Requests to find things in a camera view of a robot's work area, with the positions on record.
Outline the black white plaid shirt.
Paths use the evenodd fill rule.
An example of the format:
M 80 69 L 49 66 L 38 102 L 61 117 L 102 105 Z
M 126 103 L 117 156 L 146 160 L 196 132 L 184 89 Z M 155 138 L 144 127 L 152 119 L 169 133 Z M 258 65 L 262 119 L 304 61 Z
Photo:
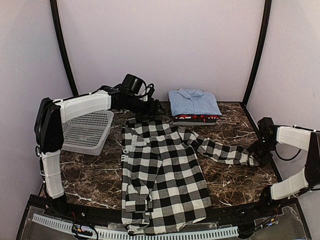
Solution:
M 121 221 L 131 236 L 176 233 L 207 217 L 212 202 L 198 155 L 226 165 L 259 164 L 242 146 L 158 119 L 129 119 L 121 134 Z

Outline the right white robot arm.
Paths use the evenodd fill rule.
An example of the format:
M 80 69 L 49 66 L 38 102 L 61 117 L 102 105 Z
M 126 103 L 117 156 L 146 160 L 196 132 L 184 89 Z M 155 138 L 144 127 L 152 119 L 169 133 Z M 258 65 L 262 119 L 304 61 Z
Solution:
M 300 171 L 263 189 L 255 213 L 266 217 L 274 210 L 275 202 L 320 190 L 320 131 L 297 125 L 278 125 L 271 117 L 261 118 L 257 127 L 259 140 L 249 147 L 249 151 L 261 167 L 273 160 L 273 156 L 291 162 L 300 153 L 306 153 Z

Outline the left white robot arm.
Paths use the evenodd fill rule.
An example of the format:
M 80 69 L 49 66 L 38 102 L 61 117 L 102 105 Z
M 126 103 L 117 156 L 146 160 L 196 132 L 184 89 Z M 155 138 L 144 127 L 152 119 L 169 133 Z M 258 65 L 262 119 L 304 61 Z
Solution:
M 127 74 L 122 83 L 114 87 L 103 85 L 99 89 L 79 96 L 41 100 L 34 124 L 36 154 L 45 190 L 53 202 L 51 210 L 60 218 L 67 218 L 70 206 L 61 198 L 64 188 L 61 179 L 60 154 L 63 148 L 63 124 L 88 114 L 110 110 L 128 110 L 138 118 L 147 119 L 164 112 L 159 100 L 153 98 L 154 84 Z

